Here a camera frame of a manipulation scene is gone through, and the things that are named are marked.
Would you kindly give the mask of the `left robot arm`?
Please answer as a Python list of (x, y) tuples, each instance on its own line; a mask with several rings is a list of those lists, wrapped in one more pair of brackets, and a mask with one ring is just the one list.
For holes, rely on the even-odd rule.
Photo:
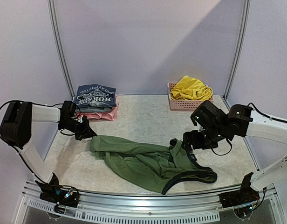
[(54, 203), (64, 198), (56, 187), (58, 178), (46, 166), (31, 140), (33, 122), (57, 123), (58, 130), (67, 130), (76, 140), (88, 139), (97, 134), (91, 129), (86, 117), (76, 114), (76, 104), (64, 101), (56, 105), (41, 105), (31, 101), (10, 100), (5, 102), (5, 114), (0, 124), (0, 139), (12, 147), (33, 176), (43, 184), (51, 184), (45, 194)]

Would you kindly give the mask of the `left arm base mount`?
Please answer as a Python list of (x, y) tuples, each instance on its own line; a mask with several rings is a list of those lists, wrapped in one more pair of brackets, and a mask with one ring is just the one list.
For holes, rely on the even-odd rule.
[(53, 208), (55, 213), (65, 213), (65, 209), (61, 206), (77, 208), (80, 199), (79, 190), (73, 186), (60, 185), (54, 173), (49, 183), (42, 181), (35, 181), (35, 183), (41, 189), (40, 199), (55, 204)]

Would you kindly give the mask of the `green tank top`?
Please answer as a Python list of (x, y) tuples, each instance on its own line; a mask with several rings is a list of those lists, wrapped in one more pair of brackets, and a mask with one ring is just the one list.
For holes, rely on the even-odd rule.
[(212, 184), (218, 178), (210, 167), (199, 165), (178, 139), (161, 146), (98, 135), (92, 138), (89, 150), (119, 177), (162, 195), (181, 182)]

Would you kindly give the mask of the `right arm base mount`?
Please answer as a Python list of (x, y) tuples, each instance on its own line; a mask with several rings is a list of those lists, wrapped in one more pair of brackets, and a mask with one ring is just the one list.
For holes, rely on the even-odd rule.
[(233, 207), (238, 218), (248, 218), (260, 201), (259, 192), (251, 188), (253, 172), (244, 176), (238, 190), (219, 194), (219, 202), (222, 208)]

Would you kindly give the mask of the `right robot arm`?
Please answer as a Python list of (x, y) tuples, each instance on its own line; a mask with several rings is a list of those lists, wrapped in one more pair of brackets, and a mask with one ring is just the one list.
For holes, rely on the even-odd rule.
[[(234, 136), (258, 137), (287, 145), (287, 120), (260, 112), (253, 103), (233, 105), (226, 114), (211, 101), (200, 104), (190, 116), (198, 130), (183, 134), (182, 148), (191, 153), (195, 149), (218, 147), (218, 142), (229, 144)], [(236, 192), (235, 199), (246, 203), (253, 190), (287, 178), (287, 154), (256, 174), (251, 174), (249, 184)]]

